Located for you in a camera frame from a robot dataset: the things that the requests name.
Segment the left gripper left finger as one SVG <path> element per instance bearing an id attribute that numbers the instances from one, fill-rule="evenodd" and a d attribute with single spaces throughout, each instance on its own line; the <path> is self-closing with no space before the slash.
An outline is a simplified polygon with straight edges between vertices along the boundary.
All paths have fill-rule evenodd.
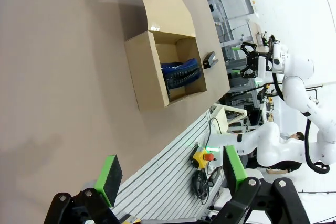
<path id="1" fill-rule="evenodd" d="M 75 196 L 57 193 L 50 204 L 44 223 L 119 223 L 111 208 L 114 206 L 122 180 L 118 157 L 110 155 L 93 187 Z"/>

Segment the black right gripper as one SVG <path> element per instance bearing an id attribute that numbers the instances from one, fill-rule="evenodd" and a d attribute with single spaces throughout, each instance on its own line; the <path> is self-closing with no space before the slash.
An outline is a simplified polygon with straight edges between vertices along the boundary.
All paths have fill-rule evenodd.
<path id="1" fill-rule="evenodd" d="M 231 50 L 241 50 L 246 56 L 246 68 L 232 69 L 233 73 L 239 74 L 242 78 L 253 79 L 256 78 L 256 71 L 258 70 L 259 58 L 267 58 L 267 53 L 256 51 L 257 45 L 251 42 L 243 42 L 240 46 L 233 46 Z"/>

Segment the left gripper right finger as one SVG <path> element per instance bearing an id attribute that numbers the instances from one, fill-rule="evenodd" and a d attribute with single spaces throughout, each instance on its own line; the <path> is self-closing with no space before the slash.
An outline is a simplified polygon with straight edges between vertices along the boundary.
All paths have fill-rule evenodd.
<path id="1" fill-rule="evenodd" d="M 310 223 L 289 178 L 273 183 L 248 177 L 233 146 L 223 147 L 223 172 L 231 194 L 212 223 L 246 223 L 252 211 L 263 211 L 271 223 Z"/>

